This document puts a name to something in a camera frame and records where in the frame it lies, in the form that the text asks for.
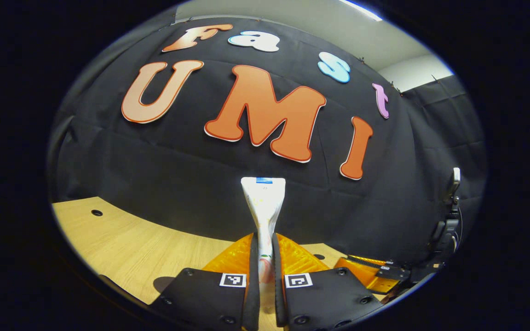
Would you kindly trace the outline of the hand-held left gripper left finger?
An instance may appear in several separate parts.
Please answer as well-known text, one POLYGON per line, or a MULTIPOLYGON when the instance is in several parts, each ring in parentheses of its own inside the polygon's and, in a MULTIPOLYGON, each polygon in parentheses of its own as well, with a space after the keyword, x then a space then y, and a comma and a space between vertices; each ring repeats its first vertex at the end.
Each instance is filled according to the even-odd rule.
POLYGON ((259 329, 255 234, 246 235, 204 269, 183 268, 150 309, 189 331, 259 329))

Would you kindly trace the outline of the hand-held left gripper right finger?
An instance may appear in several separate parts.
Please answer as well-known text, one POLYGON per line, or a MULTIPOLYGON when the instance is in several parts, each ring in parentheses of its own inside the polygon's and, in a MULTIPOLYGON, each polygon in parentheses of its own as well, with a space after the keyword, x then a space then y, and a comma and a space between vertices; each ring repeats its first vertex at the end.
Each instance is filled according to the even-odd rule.
POLYGON ((282 329, 347 329, 383 304, 348 268, 284 273, 280 239, 273 239, 274 312, 282 329))

